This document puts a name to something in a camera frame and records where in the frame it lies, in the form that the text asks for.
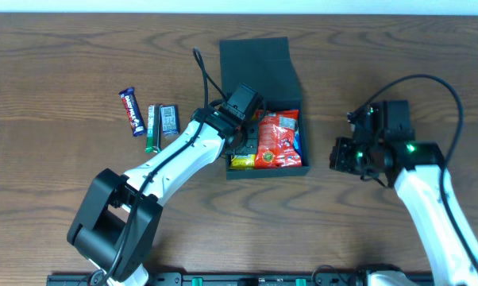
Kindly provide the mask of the yellow snack packet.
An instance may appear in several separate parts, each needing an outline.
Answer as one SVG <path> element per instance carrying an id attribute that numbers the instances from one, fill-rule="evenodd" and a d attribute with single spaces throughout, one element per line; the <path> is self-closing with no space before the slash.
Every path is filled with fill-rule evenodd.
<path id="1" fill-rule="evenodd" d="M 229 168 L 232 170 L 248 170 L 255 168 L 255 154 L 235 155 L 231 157 Z"/>

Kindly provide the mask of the orange Reese's packet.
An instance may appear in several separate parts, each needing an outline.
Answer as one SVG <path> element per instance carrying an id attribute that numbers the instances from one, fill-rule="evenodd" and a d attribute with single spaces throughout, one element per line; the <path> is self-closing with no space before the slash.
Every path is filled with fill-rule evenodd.
<path id="1" fill-rule="evenodd" d="M 254 167 L 258 169 L 301 167 L 296 150 L 299 110 L 267 112 L 259 124 Z"/>

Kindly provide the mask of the black box with lid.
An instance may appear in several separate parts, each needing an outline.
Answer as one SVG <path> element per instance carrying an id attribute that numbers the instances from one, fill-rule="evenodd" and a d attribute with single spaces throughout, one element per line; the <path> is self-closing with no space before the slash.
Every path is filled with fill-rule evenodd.
<path id="1" fill-rule="evenodd" d="M 259 179 L 282 176 L 304 176 L 310 170 L 310 149 L 304 120 L 303 93 L 291 62 L 286 37 L 219 42 L 222 90 L 233 92 L 244 83 L 266 100 L 269 111 L 296 109 L 302 150 L 302 165 L 274 169 L 232 170 L 231 157 L 226 158 L 226 179 Z"/>

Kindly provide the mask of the blue Oreo packet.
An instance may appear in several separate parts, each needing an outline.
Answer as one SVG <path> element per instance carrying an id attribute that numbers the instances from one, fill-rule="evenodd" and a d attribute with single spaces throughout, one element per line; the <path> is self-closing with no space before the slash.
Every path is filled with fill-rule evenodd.
<path id="1" fill-rule="evenodd" d="M 293 141 L 293 147 L 297 155 L 295 156 L 294 162 L 297 163 L 298 166 L 302 165 L 302 147 L 301 147 L 301 139 L 299 133 L 299 124 L 295 123 L 295 137 Z"/>

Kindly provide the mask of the small blue carton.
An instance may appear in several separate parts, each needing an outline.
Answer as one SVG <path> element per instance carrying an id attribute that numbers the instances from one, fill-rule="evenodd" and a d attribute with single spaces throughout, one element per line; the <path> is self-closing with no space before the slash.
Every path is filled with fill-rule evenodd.
<path id="1" fill-rule="evenodd" d="M 179 133 L 179 113 L 176 105 L 163 105 L 160 107 L 161 127 L 164 136 Z"/>

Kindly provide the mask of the green candy stick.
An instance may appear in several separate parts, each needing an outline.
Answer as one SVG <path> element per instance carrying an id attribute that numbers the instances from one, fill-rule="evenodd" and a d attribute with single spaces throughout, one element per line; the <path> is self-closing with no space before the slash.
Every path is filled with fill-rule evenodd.
<path id="1" fill-rule="evenodd" d="M 148 106 L 145 152 L 159 153 L 160 151 L 160 104 L 153 104 Z"/>

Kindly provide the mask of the purple Dairy Milk bar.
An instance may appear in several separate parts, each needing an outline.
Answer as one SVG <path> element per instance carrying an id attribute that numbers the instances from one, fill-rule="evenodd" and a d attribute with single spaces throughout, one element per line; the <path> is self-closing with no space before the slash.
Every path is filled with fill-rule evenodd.
<path id="1" fill-rule="evenodd" d="M 126 88 L 119 93 L 119 96 L 126 110 L 133 136 L 138 137 L 146 134 L 147 130 L 134 91 L 134 87 Z"/>

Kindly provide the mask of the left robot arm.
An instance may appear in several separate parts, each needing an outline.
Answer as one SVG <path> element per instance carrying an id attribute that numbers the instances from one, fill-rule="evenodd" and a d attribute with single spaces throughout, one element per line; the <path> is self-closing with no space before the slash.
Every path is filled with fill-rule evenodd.
<path id="1" fill-rule="evenodd" d="M 147 162 L 121 175 L 109 168 L 92 181 L 67 241 L 96 266 L 88 283 L 145 285 L 143 263 L 166 202 L 223 149 L 237 146 L 259 119 L 255 107 L 223 103 L 197 109 L 184 132 Z"/>

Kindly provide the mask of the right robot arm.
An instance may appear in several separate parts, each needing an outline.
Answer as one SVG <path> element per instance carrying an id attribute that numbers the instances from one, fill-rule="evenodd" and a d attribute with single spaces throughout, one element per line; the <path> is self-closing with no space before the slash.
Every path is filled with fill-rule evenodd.
<path id="1" fill-rule="evenodd" d="M 438 145 L 416 141 L 402 123 L 395 128 L 354 122 L 351 137 L 338 137 L 330 168 L 362 180 L 387 178 L 416 227 L 436 285 L 478 285 L 478 240 L 453 191 L 447 157 Z"/>

